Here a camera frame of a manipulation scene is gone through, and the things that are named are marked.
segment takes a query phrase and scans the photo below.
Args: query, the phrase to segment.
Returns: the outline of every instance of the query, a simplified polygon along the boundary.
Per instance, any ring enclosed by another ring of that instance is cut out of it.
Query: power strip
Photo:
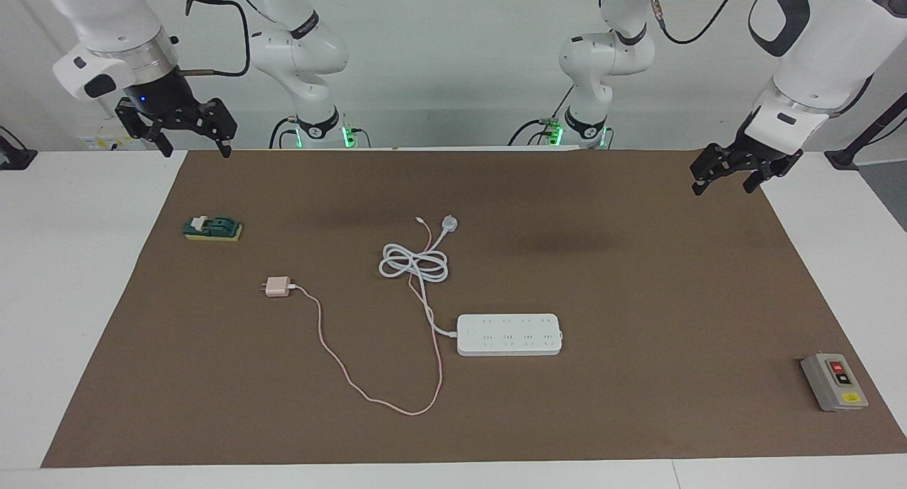
[[[554,356],[563,334],[554,314],[467,314],[456,321],[461,356]]]

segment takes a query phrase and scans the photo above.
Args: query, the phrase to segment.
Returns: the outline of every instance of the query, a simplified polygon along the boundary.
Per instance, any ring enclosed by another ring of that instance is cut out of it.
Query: black stand
[[[898,118],[898,115],[901,115],[907,109],[907,94],[904,94],[898,101],[895,101],[893,105],[888,107],[888,109],[876,118],[875,122],[872,122],[871,126],[866,128],[863,133],[860,133],[859,137],[856,137],[846,149],[842,150],[826,150],[826,157],[832,166],[839,170],[859,170],[858,167],[853,164],[853,157],[862,150],[863,147],[866,147],[866,144],[872,141],[872,138],[875,138],[882,130],[884,130],[888,124],[891,124]]]
[[[0,137],[0,154],[6,157],[6,162],[0,163],[0,170],[25,170],[32,164],[32,160],[38,155],[38,151],[16,149],[16,147],[6,141],[6,138]]]

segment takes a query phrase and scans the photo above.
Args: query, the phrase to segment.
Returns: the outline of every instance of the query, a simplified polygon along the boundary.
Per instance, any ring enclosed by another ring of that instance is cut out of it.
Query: table
[[[477,150],[491,150],[477,147]],[[382,466],[39,470],[185,153],[44,152],[0,173],[0,487],[901,487],[907,454]],[[788,236],[907,430],[907,233],[856,172],[808,153],[765,184]]]

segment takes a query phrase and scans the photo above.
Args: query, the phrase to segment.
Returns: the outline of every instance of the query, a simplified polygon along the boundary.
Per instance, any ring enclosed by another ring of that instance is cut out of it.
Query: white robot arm
[[[907,38],[907,0],[755,0],[749,27],[778,68],[734,142],[710,144],[690,166],[696,195],[739,170],[752,172],[751,193],[784,176],[807,138]]]
[[[255,67],[291,95],[304,147],[349,147],[354,138],[320,76],[346,68],[346,44],[320,21],[309,0],[262,1],[262,11],[278,28],[252,35]]]
[[[173,147],[162,128],[192,130],[214,140],[224,157],[230,155],[236,121],[220,99],[195,100],[177,65],[175,40],[145,0],[50,1],[79,39],[54,66],[66,91],[88,101],[123,89],[127,97],[116,107],[123,126],[133,137],[155,143],[164,156]],[[145,125],[142,118],[152,124]]]
[[[644,72],[655,59],[655,43],[647,34],[649,0],[602,0],[608,33],[571,38],[560,49],[560,68],[573,80],[573,95],[560,124],[563,143],[595,147],[602,139],[612,104],[610,76]]]

